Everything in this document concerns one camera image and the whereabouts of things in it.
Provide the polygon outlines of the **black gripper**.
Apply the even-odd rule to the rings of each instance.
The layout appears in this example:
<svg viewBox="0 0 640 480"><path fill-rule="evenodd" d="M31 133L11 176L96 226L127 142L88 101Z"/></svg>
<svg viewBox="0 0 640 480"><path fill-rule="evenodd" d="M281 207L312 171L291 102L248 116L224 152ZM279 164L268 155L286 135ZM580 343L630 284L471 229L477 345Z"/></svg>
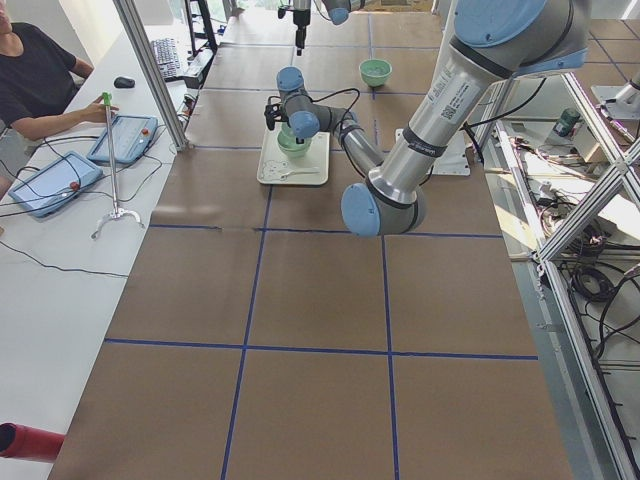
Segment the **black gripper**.
<svg viewBox="0 0 640 480"><path fill-rule="evenodd" d="M296 9L293 11L293 21L297 27L295 33L296 54L301 55L306 43L306 28L310 25L310 10Z"/></svg>

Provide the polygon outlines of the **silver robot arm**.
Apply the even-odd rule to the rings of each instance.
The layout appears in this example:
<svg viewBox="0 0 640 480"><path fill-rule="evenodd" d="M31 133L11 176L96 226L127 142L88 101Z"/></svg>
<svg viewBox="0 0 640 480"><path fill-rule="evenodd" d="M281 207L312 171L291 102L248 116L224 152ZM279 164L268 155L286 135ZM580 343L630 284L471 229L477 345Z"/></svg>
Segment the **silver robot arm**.
<svg viewBox="0 0 640 480"><path fill-rule="evenodd" d="M372 237L401 234L421 224L426 199L421 184L434 162L494 83L545 77L580 68L586 59L589 1L459 1L441 47L442 67L389 153L367 138L347 109L312 100L301 71L285 67L276 77L280 100L267 104L266 125L289 125L298 139L327 132L363 173L341 199L345 226Z"/></svg>
<svg viewBox="0 0 640 480"><path fill-rule="evenodd" d="M297 56L301 56L305 48L307 27L311 23L311 4L311 0L293 0L278 10L278 16L280 18L283 18L288 11L292 12L293 23L296 26L295 47ZM322 1L329 21L334 25L341 25L348 19L352 12L362 10L366 4L367 1L365 0Z"/></svg>

